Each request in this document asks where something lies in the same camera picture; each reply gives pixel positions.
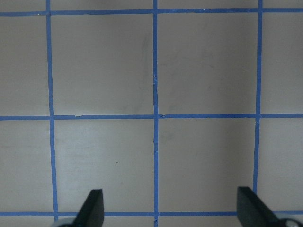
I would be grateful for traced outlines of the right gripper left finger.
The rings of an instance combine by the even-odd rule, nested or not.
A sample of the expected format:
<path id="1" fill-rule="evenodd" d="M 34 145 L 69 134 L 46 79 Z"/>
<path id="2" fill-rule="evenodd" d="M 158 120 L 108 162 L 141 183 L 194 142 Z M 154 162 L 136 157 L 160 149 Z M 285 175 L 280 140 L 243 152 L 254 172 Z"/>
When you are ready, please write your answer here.
<path id="1" fill-rule="evenodd" d="M 91 190 L 78 215 L 72 222 L 73 227 L 102 227 L 104 222 L 104 201 L 102 189 Z"/>

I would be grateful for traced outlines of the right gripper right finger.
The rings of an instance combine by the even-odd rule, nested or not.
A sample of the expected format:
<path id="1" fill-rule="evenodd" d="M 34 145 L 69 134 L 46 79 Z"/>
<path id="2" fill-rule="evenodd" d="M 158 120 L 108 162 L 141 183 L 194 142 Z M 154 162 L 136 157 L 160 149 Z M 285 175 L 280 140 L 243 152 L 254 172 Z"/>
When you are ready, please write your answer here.
<path id="1" fill-rule="evenodd" d="M 282 227 L 279 219 L 249 187 L 237 189 L 237 218 L 243 227 Z"/>

